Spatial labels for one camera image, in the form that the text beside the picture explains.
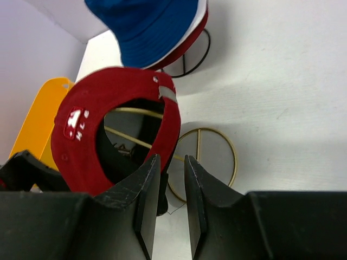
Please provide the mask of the red bucket hat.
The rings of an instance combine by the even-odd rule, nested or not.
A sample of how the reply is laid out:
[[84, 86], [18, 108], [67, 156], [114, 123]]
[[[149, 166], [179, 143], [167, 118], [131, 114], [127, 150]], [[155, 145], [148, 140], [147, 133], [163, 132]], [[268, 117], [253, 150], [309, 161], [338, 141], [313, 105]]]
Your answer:
[[203, 7], [203, 11], [204, 12], [202, 18], [197, 19], [197, 22], [195, 22], [192, 31], [182, 41], [182, 43], [180, 43], [177, 47], [173, 48], [173, 50], [170, 53], [168, 53], [166, 57], [162, 58], [157, 63], [154, 63], [151, 66], [147, 67], [147, 69], [159, 70], [161, 68], [164, 68], [177, 61], [187, 52], [187, 50], [194, 44], [194, 42], [198, 39], [203, 29], [205, 28], [209, 14], [207, 3]]

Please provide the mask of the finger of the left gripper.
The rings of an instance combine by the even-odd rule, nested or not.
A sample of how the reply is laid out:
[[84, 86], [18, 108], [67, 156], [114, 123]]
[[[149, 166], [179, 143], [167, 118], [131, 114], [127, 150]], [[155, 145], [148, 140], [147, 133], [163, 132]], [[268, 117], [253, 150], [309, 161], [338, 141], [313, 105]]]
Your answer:
[[69, 191], [62, 175], [28, 150], [15, 153], [1, 165], [1, 191], [29, 192], [33, 185], [37, 185], [41, 191]]

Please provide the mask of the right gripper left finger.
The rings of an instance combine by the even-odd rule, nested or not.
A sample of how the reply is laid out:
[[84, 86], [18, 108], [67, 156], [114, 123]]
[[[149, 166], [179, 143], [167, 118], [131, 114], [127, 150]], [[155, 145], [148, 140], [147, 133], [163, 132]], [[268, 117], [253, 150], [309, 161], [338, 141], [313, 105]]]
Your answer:
[[1, 259], [151, 259], [160, 158], [102, 194], [1, 191]]

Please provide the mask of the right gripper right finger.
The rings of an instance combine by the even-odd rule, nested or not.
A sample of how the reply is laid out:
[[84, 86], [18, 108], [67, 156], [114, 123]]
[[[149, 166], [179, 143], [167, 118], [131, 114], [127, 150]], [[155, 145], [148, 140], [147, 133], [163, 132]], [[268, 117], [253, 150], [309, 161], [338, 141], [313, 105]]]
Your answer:
[[240, 194], [185, 157], [193, 259], [346, 259], [346, 193]]

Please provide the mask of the blue bucket hat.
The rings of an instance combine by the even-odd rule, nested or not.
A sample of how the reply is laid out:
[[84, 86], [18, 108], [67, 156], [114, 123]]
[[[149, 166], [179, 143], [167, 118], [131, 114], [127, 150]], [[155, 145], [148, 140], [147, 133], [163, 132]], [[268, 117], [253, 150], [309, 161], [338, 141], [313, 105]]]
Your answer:
[[117, 39], [122, 65], [146, 68], [183, 38], [198, 1], [86, 1]]

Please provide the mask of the red baseball cap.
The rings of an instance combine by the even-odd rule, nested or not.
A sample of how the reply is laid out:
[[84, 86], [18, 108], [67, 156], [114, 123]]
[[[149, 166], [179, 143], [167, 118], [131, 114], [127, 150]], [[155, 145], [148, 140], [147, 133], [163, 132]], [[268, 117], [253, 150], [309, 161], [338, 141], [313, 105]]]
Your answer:
[[97, 155], [97, 130], [109, 111], [136, 99], [164, 104], [162, 122], [148, 156], [159, 154], [162, 171], [169, 164], [181, 129], [171, 76], [154, 70], [105, 68], [73, 86], [54, 120], [52, 156], [71, 191], [96, 196], [112, 187]]

